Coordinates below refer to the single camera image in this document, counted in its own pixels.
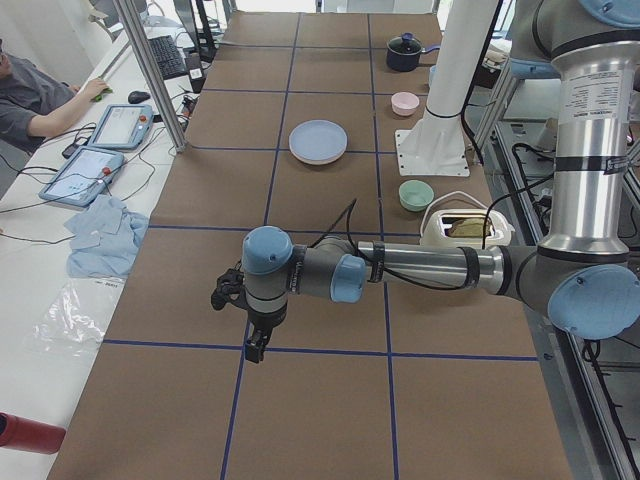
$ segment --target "metal pole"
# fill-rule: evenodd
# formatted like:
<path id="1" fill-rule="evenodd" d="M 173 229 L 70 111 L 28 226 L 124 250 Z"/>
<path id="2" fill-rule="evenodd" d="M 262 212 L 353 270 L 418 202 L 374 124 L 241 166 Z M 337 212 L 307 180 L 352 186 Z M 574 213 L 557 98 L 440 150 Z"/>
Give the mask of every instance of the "metal pole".
<path id="1" fill-rule="evenodd" d="M 142 75 L 149 85 L 158 110 L 160 110 L 160 115 L 176 148 L 176 152 L 182 152 L 187 145 L 187 141 L 184 138 L 184 132 L 180 122 L 178 122 L 176 112 L 173 110 L 173 104 L 164 85 L 158 64 L 151 53 L 147 35 L 140 21 L 140 14 L 137 12 L 133 0 L 114 0 L 114 5 L 120 17 L 120 22 L 127 32 L 131 48 L 136 55 L 140 70 L 142 70 Z"/>
<path id="2" fill-rule="evenodd" d="M 484 115 L 477 129 L 476 143 L 481 150 L 491 136 L 496 122 L 502 120 L 513 95 L 516 93 L 522 81 L 523 80 L 518 80 L 511 75 L 511 60 L 507 60 L 502 66 L 498 81 L 491 92 L 489 105 L 485 108 Z"/>
<path id="3" fill-rule="evenodd" d="M 222 0 L 222 9 L 224 10 L 224 16 L 227 20 L 227 25 L 229 25 L 229 20 L 231 20 L 231 14 L 237 10 L 235 0 Z"/>

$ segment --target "blue tape line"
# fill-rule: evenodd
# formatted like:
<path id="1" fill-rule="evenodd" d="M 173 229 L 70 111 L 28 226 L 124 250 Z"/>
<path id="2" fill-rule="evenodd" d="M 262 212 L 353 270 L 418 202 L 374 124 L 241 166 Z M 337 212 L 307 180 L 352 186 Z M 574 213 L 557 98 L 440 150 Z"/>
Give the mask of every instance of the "blue tape line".
<path id="1" fill-rule="evenodd" d="M 247 47 L 247 48 L 300 48 L 317 50 L 386 50 L 387 47 L 338 47 L 338 46 L 302 46 L 302 45 L 248 45 L 244 43 L 222 43 L 223 47 Z"/>
<path id="2" fill-rule="evenodd" d="M 141 347 L 168 347 L 168 348 L 200 348 L 205 350 L 242 350 L 240 345 L 219 345 L 209 343 L 180 343 L 180 342 L 145 342 L 141 340 L 123 340 L 107 338 L 103 343 L 111 345 L 130 345 Z M 293 347 L 268 347 L 269 352 L 279 353 L 312 353 L 318 355 L 349 355 L 364 357 L 392 357 L 401 358 L 441 358 L 446 360 L 495 360 L 506 362 L 537 362 L 537 357 L 519 356 L 519 355 L 464 355 L 458 353 L 410 353 L 410 352 L 376 352 L 373 350 L 332 350 L 332 349 L 316 349 L 316 348 L 293 348 Z"/>
<path id="3" fill-rule="evenodd" d="M 369 36 L 369 47 L 371 48 L 371 15 L 367 14 L 367 33 Z M 369 50 L 369 70 L 371 75 L 371 106 L 373 111 L 376 111 L 376 84 L 373 69 L 373 51 Z M 378 122 L 377 117 L 373 116 L 373 139 L 376 152 L 379 150 L 378 142 Z M 378 188 L 378 218 L 380 221 L 380 233 L 381 239 L 384 240 L 384 215 L 382 208 L 382 181 L 381 181 L 381 165 L 380 155 L 376 153 L 376 182 Z M 393 376 L 393 347 L 391 342 L 391 315 L 389 313 L 389 293 L 386 282 L 383 288 L 384 294 L 384 320 L 386 329 L 387 340 L 387 372 L 389 374 L 389 411 L 390 411 L 390 424 L 391 424 L 391 446 L 393 456 L 393 478 L 398 480 L 400 478 L 400 460 L 398 456 L 398 426 L 396 416 L 396 394 L 395 394 L 395 379 Z"/>
<path id="4" fill-rule="evenodd" d="M 287 93 L 287 90 L 260 90 L 260 89 L 241 89 L 241 88 L 203 88 L 206 92 L 229 92 L 229 93 Z M 296 93 L 298 95 L 371 95 L 371 92 L 330 92 L 330 91 L 312 91 L 312 90 L 289 90 L 288 93 Z"/>
<path id="5" fill-rule="evenodd" d="M 393 478 L 400 478 L 400 460 L 398 456 L 398 426 L 396 416 L 396 392 L 393 376 L 393 353 L 391 346 L 391 315 L 389 314 L 389 294 L 384 284 L 384 317 L 387 330 L 387 370 L 389 372 L 389 408 L 391 411 L 391 445 L 393 446 Z"/>
<path id="6" fill-rule="evenodd" d="M 253 228 L 250 227 L 217 227 L 217 226 L 204 226 L 204 225 L 158 225 L 152 224 L 149 225 L 149 228 L 156 230 L 210 230 L 214 232 L 250 232 Z M 324 230 L 292 230 L 285 229 L 287 233 L 299 233 L 299 234 L 309 234 L 309 235 L 321 235 Z M 346 231 L 334 230 L 331 232 L 332 235 L 346 235 Z M 351 232 L 351 235 L 360 235 L 360 236 L 368 236 L 368 237 L 380 237 L 380 232 Z M 419 238 L 420 235 L 417 233 L 386 233 L 387 236 L 392 237 L 407 237 L 407 238 Z"/>
<path id="7" fill-rule="evenodd" d="M 267 347 L 269 353 L 313 353 L 317 355 L 343 355 L 355 357 L 386 357 L 384 352 L 374 352 L 367 350 L 329 350 L 315 348 L 289 348 L 289 347 Z"/>
<path id="8" fill-rule="evenodd" d="M 284 129 L 284 118 L 287 112 L 287 101 L 289 100 L 289 88 L 291 87 L 291 76 L 293 75 L 293 63 L 296 58 L 296 45 L 298 43 L 298 34 L 300 32 L 300 20 L 302 16 L 298 14 L 298 23 L 296 24 L 296 34 L 293 38 L 293 51 L 291 52 L 291 62 L 289 64 L 289 75 L 287 77 L 287 89 L 284 94 L 284 105 L 282 106 L 282 116 L 280 117 L 280 129 L 278 131 L 278 140 L 276 143 L 276 154 L 273 160 L 273 170 L 271 171 L 271 182 L 269 183 L 269 194 L 267 195 L 267 206 L 264 210 L 263 224 L 267 225 L 269 221 L 269 209 L 271 208 L 271 198 L 273 196 L 273 185 L 276 181 L 276 173 L 278 171 L 278 154 L 280 152 L 280 141 L 282 139 L 282 130 Z"/>
<path id="9" fill-rule="evenodd" d="M 537 357 L 511 355 L 462 355 L 449 353 L 393 353 L 398 358 L 440 358 L 445 360 L 489 360 L 500 362 L 537 362 Z"/>
<path id="10" fill-rule="evenodd" d="M 149 225 L 149 228 L 157 230 L 214 230 L 222 232 L 250 232 L 253 228 L 246 227 L 205 227 L 205 226 L 188 226 L 188 225 Z"/>
<path id="11" fill-rule="evenodd" d="M 245 147 L 209 147 L 205 145 L 191 145 L 191 148 L 195 150 L 229 150 L 235 152 L 290 152 L 291 150 L 288 148 L 245 148 Z M 395 152 L 386 152 L 386 151 L 376 151 L 376 150 L 346 150 L 345 153 L 366 153 L 369 155 L 380 154 L 380 155 L 395 155 Z"/>
<path id="12" fill-rule="evenodd" d="M 129 345 L 134 347 L 169 347 L 169 348 L 200 348 L 203 350 L 241 350 L 239 345 L 215 345 L 208 343 L 178 343 L 178 342 L 144 342 L 140 340 L 119 340 L 105 338 L 102 343 L 110 345 Z"/>
<path id="13" fill-rule="evenodd" d="M 249 321 L 244 328 L 242 344 L 249 335 Z M 227 465 L 229 464 L 229 453 L 231 452 L 231 439 L 233 438 L 233 427 L 236 422 L 236 412 L 238 410 L 238 400 L 240 398 L 240 386 L 242 385 L 242 372 L 244 370 L 244 347 L 240 352 L 240 362 L 238 364 L 238 375 L 236 376 L 236 388 L 233 391 L 233 403 L 231 404 L 231 414 L 229 415 L 229 428 L 227 429 L 227 440 L 224 444 L 224 455 L 222 457 L 222 467 L 220 468 L 220 480 L 224 480 L 227 475 Z"/>

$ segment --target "blue plate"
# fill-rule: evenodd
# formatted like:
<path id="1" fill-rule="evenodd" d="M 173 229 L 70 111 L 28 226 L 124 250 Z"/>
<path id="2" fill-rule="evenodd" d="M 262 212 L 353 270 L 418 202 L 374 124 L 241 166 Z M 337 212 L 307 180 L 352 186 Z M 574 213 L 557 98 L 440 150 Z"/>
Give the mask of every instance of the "blue plate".
<path id="1" fill-rule="evenodd" d="M 289 149 L 298 160 L 310 165 L 335 162 L 347 149 L 347 133 L 328 120 L 309 120 L 293 129 Z"/>

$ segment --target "black cable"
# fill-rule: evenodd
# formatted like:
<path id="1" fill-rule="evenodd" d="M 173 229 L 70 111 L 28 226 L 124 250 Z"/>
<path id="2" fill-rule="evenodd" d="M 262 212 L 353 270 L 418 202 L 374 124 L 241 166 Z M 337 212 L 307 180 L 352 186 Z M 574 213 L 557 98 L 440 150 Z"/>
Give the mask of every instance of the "black cable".
<path id="1" fill-rule="evenodd" d="M 524 143 L 524 142 L 514 143 L 513 146 L 511 147 L 512 151 L 513 151 L 514 147 L 515 148 L 524 148 L 525 150 L 533 152 L 533 153 L 537 154 L 538 157 L 542 158 L 543 160 L 550 160 L 550 161 L 554 161 L 555 160 L 554 157 L 547 156 L 547 154 L 554 153 L 555 150 L 540 150 L 539 148 L 535 148 L 535 147 L 529 145 L 528 143 Z"/>
<path id="2" fill-rule="evenodd" d="M 149 165 L 149 166 L 152 168 L 152 172 L 151 172 L 151 174 L 149 174 L 149 176 L 147 177 L 147 179 L 145 180 L 145 182 L 144 182 L 144 183 L 143 183 L 143 184 L 142 184 L 142 185 L 141 185 L 141 186 L 140 186 L 136 191 L 134 191 L 133 193 L 131 193 L 130 195 L 128 195 L 127 197 L 125 197 L 124 199 L 122 199 L 122 201 L 128 200 L 128 199 L 129 199 L 129 198 L 131 198 L 133 195 L 135 195 L 135 194 L 136 194 L 136 193 L 138 193 L 140 190 L 142 190 L 142 189 L 143 189 L 143 188 L 144 188 L 144 187 L 149 183 L 149 181 L 151 180 L 151 177 L 152 177 L 152 176 L 153 176 L 153 174 L 156 172 L 156 168 L 155 168 L 155 166 L 153 166 L 152 164 L 150 164 L 149 162 L 147 162 L 144 158 L 142 158 L 141 154 L 142 154 L 142 152 L 144 152 L 144 151 L 145 151 L 145 150 L 146 150 L 146 149 L 147 149 L 147 148 L 148 148 L 148 147 L 149 147 L 149 146 L 150 146 L 150 145 L 151 145 L 155 140 L 157 140 L 157 138 L 160 136 L 160 133 L 161 133 L 163 130 L 165 130 L 165 127 L 162 127 L 162 128 L 159 128 L 158 130 L 156 130 L 156 131 L 154 132 L 153 136 L 151 137 L 151 139 L 149 140 L 149 142 L 148 142 L 148 143 L 147 143 L 147 144 L 142 148 L 142 150 L 140 150 L 140 152 L 138 152 L 135 156 L 133 156 L 132 158 L 130 158 L 129 160 L 127 160 L 126 162 L 124 162 L 120 167 L 118 167 L 118 168 L 116 168 L 116 169 L 114 169 L 114 170 L 112 171 L 112 173 L 114 173 L 114 172 L 118 171 L 120 168 L 122 168 L 124 165 L 126 165 L 127 163 L 129 163 L 129 162 L 131 162 L 132 160 L 134 160 L 136 157 L 139 157 L 139 158 L 140 158 L 140 160 L 142 160 L 144 163 L 146 163 L 147 165 Z M 105 186 L 106 186 L 106 189 L 107 189 L 108 194 L 109 194 L 110 196 L 112 196 L 111 191 L 109 190 L 109 186 L 108 186 L 108 184 L 106 184 L 106 183 L 105 183 Z M 73 193 L 72 193 L 72 194 L 70 194 L 70 195 L 65 195 L 65 196 L 62 196 L 62 197 L 56 197 L 55 199 L 52 199 L 52 200 L 46 200 L 46 201 L 44 201 L 44 202 L 40 202 L 40 203 L 36 203 L 36 204 L 32 204 L 32 205 L 26 205 L 26 206 L 16 207 L 16 208 L 8 209 L 8 210 L 2 210 L 2 211 L 0 211 L 0 213 L 9 213 L 9 212 L 13 212 L 13 211 L 16 211 L 16 210 L 24 210 L 24 209 L 26 209 L 26 208 L 36 207 L 36 206 L 39 206 L 39 205 L 45 205 L 45 204 L 47 204 L 47 203 L 55 202 L 55 201 L 57 201 L 57 200 L 60 200 L 60 199 L 63 199 L 63 198 L 69 197 L 69 196 L 73 196 L 73 195 L 76 195 L 76 194 L 81 193 L 81 192 L 82 192 L 82 191 L 80 191 L 80 192 L 73 192 Z M 13 235 L 7 235 L 7 234 L 2 233 L 2 232 L 0 232 L 0 236 L 5 237 L 5 238 L 10 238 L 10 239 L 12 239 L 12 240 L 19 240 L 19 241 L 23 241 L 23 242 L 30 242 L 30 243 L 43 243 L 43 244 L 46 244 L 46 245 L 57 245 L 57 244 L 59 244 L 59 243 L 62 243 L 62 242 L 65 242 L 65 241 L 67 241 L 67 240 L 70 240 L 70 239 L 74 238 L 74 236 L 72 235 L 72 236 L 70 236 L 70 237 L 65 237 L 65 238 L 62 238 L 62 239 L 60 239 L 60 240 L 49 241 L 49 240 L 40 240 L 40 239 L 30 239 L 30 238 L 16 237 L 16 236 L 13 236 Z"/>
<path id="3" fill-rule="evenodd" d="M 331 226 L 329 228 L 327 228 L 322 235 L 320 235 L 320 237 L 318 237 L 318 239 L 313 242 L 311 245 L 309 245 L 309 247 L 314 248 L 317 247 L 318 244 L 324 240 L 325 238 L 327 238 L 327 235 L 329 235 L 331 232 L 333 232 L 333 229 L 336 228 L 336 225 L 338 225 L 338 223 L 340 223 L 340 220 L 342 220 L 344 218 L 344 216 L 347 214 L 347 212 L 349 212 L 349 210 L 353 209 L 353 207 L 356 204 L 357 199 L 354 198 L 351 203 L 349 205 L 347 205 L 347 207 L 342 211 L 342 213 L 338 216 L 338 218 L 336 219 L 335 222 L 333 222 L 331 224 Z"/>
<path id="4" fill-rule="evenodd" d="M 364 258 L 366 261 L 368 261 L 369 263 L 374 263 L 372 259 L 370 259 L 369 257 L 367 257 L 367 255 L 365 255 L 365 253 L 360 250 L 358 248 L 358 245 L 356 245 L 356 243 L 353 241 L 353 238 L 351 237 L 351 214 L 353 213 L 353 209 L 356 205 L 356 201 L 357 199 L 353 199 L 353 201 L 349 204 L 349 207 L 347 207 L 347 239 L 349 240 L 349 244 L 351 245 L 351 248 L 353 248 L 353 251 L 359 256 Z M 411 285 L 416 285 L 418 287 L 422 287 L 422 288 L 427 288 L 429 290 L 439 290 L 439 291 L 452 291 L 452 290 L 463 290 L 465 287 L 464 285 L 460 285 L 460 286 L 448 286 L 448 287 L 436 287 L 435 285 L 427 285 L 426 283 L 422 283 L 422 282 L 418 282 L 410 277 L 407 277 L 406 275 L 403 275 L 399 272 L 396 272 L 395 270 L 392 270 L 388 267 L 382 267 L 382 270 L 386 273 L 388 273 L 389 275 L 399 278 L 400 280 L 403 280 L 407 283 L 410 283 Z"/>
<path id="5" fill-rule="evenodd" d="M 494 202 L 491 205 L 489 205 L 489 208 L 487 208 L 487 213 L 485 213 L 485 215 L 484 215 L 484 222 L 482 223 L 482 250 L 484 250 L 484 248 L 486 246 L 487 236 L 485 235 L 485 232 L 487 230 L 487 224 L 489 223 L 489 214 L 491 213 L 491 210 L 493 210 L 493 207 L 495 207 L 498 204 L 498 202 L 504 200 L 505 198 L 509 198 L 509 197 L 514 196 L 514 195 L 518 195 L 520 193 L 529 191 L 533 187 L 537 187 L 538 185 L 542 185 L 544 182 L 548 182 L 552 178 L 553 178 L 553 173 L 551 175 L 548 175 L 548 176 L 538 180 L 537 182 L 533 182 L 532 184 L 528 185 L 527 187 L 520 188 L 520 189 L 515 190 L 515 191 L 513 191 L 511 193 L 507 193 L 506 195 L 498 197 L 496 200 L 494 200 Z"/>
<path id="6" fill-rule="evenodd" d="M 629 460 L 629 464 L 633 469 L 634 476 L 636 478 L 640 478 L 640 470 L 638 470 L 638 465 L 636 464 L 635 458 L 633 456 L 633 451 L 631 450 L 631 446 L 629 445 L 629 437 L 627 437 L 627 434 L 624 431 L 624 427 L 620 422 L 620 417 L 618 416 L 618 405 L 616 405 L 613 401 L 613 398 L 611 398 L 611 394 L 609 393 L 609 389 L 607 388 L 607 383 L 604 379 L 604 374 L 602 373 L 600 364 L 598 363 L 599 342 L 597 344 L 597 347 L 598 349 L 594 353 L 593 349 L 591 348 L 591 342 L 585 340 L 585 345 L 582 349 L 583 360 L 590 363 L 593 367 L 596 377 L 598 378 L 598 383 L 600 384 L 600 389 L 602 390 L 602 393 L 604 394 L 607 401 L 607 406 L 609 407 L 609 412 L 611 414 L 611 420 L 613 421 L 620 440 L 622 441 L 624 451 L 627 455 L 627 459 Z"/>
<path id="7" fill-rule="evenodd" d="M 6 233 L 0 233 L 0 237 L 10 238 L 12 240 L 20 240 L 21 242 L 44 243 L 46 245 L 57 245 L 59 243 L 66 242 L 67 240 L 71 240 L 74 237 L 74 235 L 72 235 L 70 237 L 61 238 L 60 240 L 56 240 L 56 241 L 36 240 L 36 239 L 33 239 L 33 238 L 14 237 L 12 235 L 7 235 Z"/>
<path id="8" fill-rule="evenodd" d="M 596 346 L 595 352 L 591 348 L 592 345 Z M 593 362 L 595 362 L 600 356 L 600 353 L 602 351 L 600 347 L 600 340 L 585 340 L 584 345 L 582 346 L 582 351 L 580 352 L 580 356 L 585 362 L 593 364 Z"/>
<path id="9" fill-rule="evenodd" d="M 21 173 L 21 171 L 20 171 L 21 169 L 18 169 L 18 168 L 16 168 L 16 167 L 14 167 L 13 165 L 11 165 L 11 164 L 9 163 L 9 161 L 5 158 L 5 156 L 4 156 L 4 155 L 2 155 L 1 153 L 0 153 L 0 158 L 2 158 L 2 161 L 4 162 L 4 164 L 5 164 L 7 167 L 9 167 L 9 169 L 10 169 L 10 170 L 13 170 L 14 172 L 16 172 L 16 173 L 18 173 L 18 174 L 20 174 L 20 173 Z"/>
<path id="10" fill-rule="evenodd" d="M 158 137 L 160 136 L 162 131 L 165 130 L 165 129 L 166 129 L 166 127 L 160 127 L 158 130 L 156 130 L 153 133 L 152 137 L 149 139 L 149 142 L 135 156 L 131 157 L 131 159 L 127 162 L 127 163 L 129 163 L 130 161 L 132 161 L 133 159 L 138 157 L 140 160 L 142 160 L 144 163 L 146 163 L 148 166 L 151 167 L 151 173 L 149 174 L 149 176 L 147 177 L 147 179 L 144 181 L 144 183 L 142 185 L 140 185 L 136 190 L 134 190 L 133 193 L 130 193 L 129 195 L 127 195 L 126 197 L 124 197 L 122 199 L 123 202 L 129 200 L 136 193 L 138 193 L 140 190 L 142 190 L 144 187 L 146 187 L 149 184 L 149 182 L 151 181 L 151 177 L 153 177 L 153 175 L 156 173 L 156 167 L 153 164 L 147 162 L 144 158 L 142 158 L 142 153 L 147 148 L 149 148 L 153 142 L 155 142 L 158 139 Z"/>
<path id="11" fill-rule="evenodd" d="M 482 155 L 482 152 L 480 151 L 480 147 L 475 141 L 476 134 L 473 132 L 473 130 L 471 130 L 471 127 L 467 123 L 467 119 L 465 117 L 466 117 L 467 106 L 471 101 L 471 95 L 473 94 L 473 89 L 475 87 L 475 82 L 474 82 L 475 74 L 476 72 L 478 72 L 480 68 L 482 68 L 482 64 L 484 63 L 484 56 L 487 52 L 487 49 L 489 48 L 489 44 L 491 43 L 491 40 L 493 39 L 493 31 L 495 30 L 496 25 L 498 23 L 498 18 L 500 17 L 501 9 L 502 9 L 502 2 L 498 2 L 498 5 L 496 6 L 496 10 L 493 12 L 491 25 L 489 26 L 489 29 L 487 30 L 487 35 L 484 38 L 484 44 L 482 45 L 482 50 L 480 50 L 480 56 L 478 57 L 478 61 L 476 62 L 476 69 L 474 70 L 474 75 L 473 77 L 471 77 L 471 82 L 469 83 L 469 89 L 467 90 L 467 95 L 464 99 L 464 103 L 462 104 L 462 111 L 460 112 L 462 129 L 464 130 L 464 133 L 467 134 L 467 137 L 469 137 L 469 140 L 471 141 L 471 145 L 473 146 L 473 150 L 476 152 L 476 155 L 478 156 L 478 161 L 480 162 L 481 165 L 484 165 L 484 156 Z"/>
<path id="12" fill-rule="evenodd" d="M 487 108 L 489 105 L 493 105 L 494 103 L 496 103 L 496 100 L 491 100 L 489 103 L 485 103 L 484 105 L 480 105 L 477 103 L 467 103 L 467 107 Z"/>
<path id="13" fill-rule="evenodd" d="M 51 167 L 24 167 L 20 169 L 20 173 L 24 172 L 25 170 L 49 170 L 50 172 L 53 173 L 58 173 L 58 169 L 57 168 L 51 168 Z M 41 175 L 52 175 L 52 173 L 42 173 Z"/>
<path id="14" fill-rule="evenodd" d="M 158 130 L 156 130 L 156 131 L 154 132 L 153 136 L 151 137 L 151 139 L 149 140 L 149 142 L 148 142 L 148 143 L 147 143 L 147 144 L 142 148 L 142 150 L 140 150 L 140 152 L 138 152 L 136 155 L 134 155 L 134 156 L 133 156 L 133 157 L 131 157 L 130 159 L 128 159 L 128 160 L 126 160 L 126 161 L 124 161 L 124 162 L 122 163 L 122 165 L 120 165 L 119 167 L 114 168 L 114 169 L 111 171 L 111 173 L 115 173 L 115 172 L 117 172 L 118 170 L 120 170 L 121 168 L 123 168 L 125 165 L 127 165 L 128 163 L 130 163 L 131 161 L 133 161 L 136 157 L 138 157 L 138 156 L 139 156 L 139 155 L 140 155 L 144 150 L 146 150 L 146 149 L 151 145 L 151 143 L 153 143 L 153 141 L 155 141 L 155 140 L 158 138 L 158 136 L 159 136 L 160 132 L 162 132 L 165 128 L 166 128 L 166 127 L 161 127 L 161 128 L 159 128 Z M 73 176 L 73 175 L 78 175 L 78 176 L 81 176 L 81 177 L 83 177 L 83 178 L 87 178 L 87 179 L 89 179 L 89 180 L 100 180 L 100 179 L 102 178 L 102 177 L 90 178 L 90 177 L 86 177 L 86 176 L 84 176 L 84 175 L 81 175 L 81 174 L 79 174 L 79 173 L 73 173 L 73 174 L 71 174 L 71 175 L 68 175 L 67 177 L 62 177 L 62 178 L 60 178 L 60 179 L 56 179 L 55 181 L 59 181 L 59 180 L 62 180 L 62 179 L 64 179 L 64 178 L 69 178 L 69 177 L 71 177 L 71 176 Z M 140 191 L 140 190 L 141 190 L 141 189 L 142 189 L 142 188 L 143 188 L 143 187 L 144 187 L 144 186 L 149 182 L 150 178 L 151 178 L 151 177 L 147 178 L 146 182 L 145 182 L 145 183 L 144 183 L 144 184 L 143 184 L 143 185 L 142 185 L 138 190 L 136 190 L 134 193 L 132 193 L 131 195 L 129 195 L 129 196 L 128 196 L 128 197 L 126 197 L 126 198 L 127 198 L 127 199 L 128 199 L 128 198 L 130 198 L 132 195 L 134 195 L 135 193 L 137 193 L 138 191 Z M 89 189 L 89 188 L 91 188 L 91 187 L 92 187 L 92 186 L 90 185 L 90 186 L 88 186 L 87 188 L 84 188 L 84 189 L 79 190 L 79 191 L 77 191 L 77 192 L 73 192 L 73 193 L 70 193 L 70 194 L 68 194 L 68 195 L 63 195 L 63 196 L 61 196 L 61 197 L 52 198 L 52 199 L 50 199 L 50 200 L 44 200 L 44 201 L 42 201 L 42 202 L 32 203 L 32 204 L 30 204 L 30 205 L 23 205 L 23 206 L 21 206 L 21 207 L 14 207 L 14 208 L 8 208 L 8 209 L 6 209 L 6 210 L 0 210 L 0 214 L 16 212 L 16 211 L 19 211 L 19 210 L 26 210 L 27 208 L 39 207 L 39 206 L 41 206 L 41 205 L 46 205 L 46 204 L 48 204 L 48 203 L 57 202 L 57 201 L 62 200 L 62 199 L 64 199 L 64 198 L 69 198 L 69 197 L 72 197 L 72 196 L 77 195 L 77 194 L 79 194 L 79 193 L 82 193 L 82 192 L 84 192 L 84 191 L 88 190 L 88 189 Z"/>
<path id="15" fill-rule="evenodd" d="M 631 205 L 631 208 L 629 209 L 629 217 L 631 218 L 631 225 L 633 225 L 633 233 L 631 235 L 620 235 L 618 238 L 623 239 L 623 240 L 628 240 L 629 238 L 634 238 L 636 235 L 638 235 L 638 224 L 636 223 L 636 219 L 633 218 L 633 205 Z"/>
<path id="16" fill-rule="evenodd" d="M 476 155 L 478 156 L 478 161 L 480 162 L 480 165 L 484 165 L 484 156 L 482 155 L 482 151 L 480 150 L 480 147 L 476 143 L 476 139 L 475 139 L 476 134 L 473 132 L 473 130 L 471 130 L 471 127 L 467 123 L 467 119 L 464 115 L 465 110 L 466 110 L 466 105 L 462 109 L 462 112 L 460 113 L 462 130 L 464 130 L 464 133 L 466 133 L 467 137 L 469 137 L 469 140 L 471 141 L 471 146 L 473 147 L 473 150 L 476 152 Z"/>
<path id="17" fill-rule="evenodd" d="M 56 136 L 54 136 L 54 137 L 49 137 L 49 138 L 47 138 L 44 142 L 42 142 L 42 143 L 40 144 L 40 146 L 42 146 L 42 145 L 44 145 L 44 144 L 46 144 L 46 143 L 49 143 L 49 142 L 51 142 L 52 140 L 56 140 L 56 139 L 58 139 L 58 138 L 60 138 L 60 137 L 64 137 L 65 135 L 69 135 L 70 133 L 77 133 L 77 132 L 82 132 L 82 131 L 84 131 L 84 130 L 95 130 L 95 129 L 96 129 L 96 122 L 89 122 L 89 123 L 87 123 L 87 124 L 83 125 L 83 126 L 82 126 L 82 127 L 80 127 L 80 128 L 75 128 L 75 129 L 73 129 L 73 130 L 67 130 L 66 132 L 62 132 L 61 134 L 56 135 Z"/>
<path id="18" fill-rule="evenodd" d="M 518 167 L 518 172 L 520 173 L 520 178 L 522 178 L 522 183 L 524 183 L 524 186 L 526 188 L 529 187 L 529 180 L 527 178 L 527 174 L 524 171 L 524 163 L 522 162 L 522 159 L 520 158 L 520 155 L 518 155 L 518 144 L 514 143 L 511 146 L 511 154 L 515 157 L 516 159 L 516 166 Z M 535 202 L 535 198 L 533 196 L 533 193 L 531 193 L 531 190 L 527 190 L 527 194 L 529 195 L 529 201 L 531 203 Z"/>
<path id="19" fill-rule="evenodd" d="M 637 348 L 638 350 L 640 350 L 640 345 L 637 345 L 637 344 L 635 344 L 633 342 L 630 342 L 629 340 L 625 340 L 624 338 L 619 337 L 618 335 L 616 335 L 613 338 L 615 338 L 616 340 L 620 340 L 622 343 L 626 343 L 627 345 L 629 345 L 629 346 L 631 346 L 633 348 Z"/>

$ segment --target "pink bowl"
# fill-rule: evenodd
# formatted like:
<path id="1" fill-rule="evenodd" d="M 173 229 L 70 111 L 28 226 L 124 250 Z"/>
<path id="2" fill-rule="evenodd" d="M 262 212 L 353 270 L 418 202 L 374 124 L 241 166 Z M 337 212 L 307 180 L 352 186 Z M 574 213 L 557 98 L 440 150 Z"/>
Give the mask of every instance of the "pink bowl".
<path id="1" fill-rule="evenodd" d="M 394 113 L 403 117 L 413 115 L 420 105 L 420 99 L 413 93 L 398 92 L 391 97 L 391 108 Z"/>

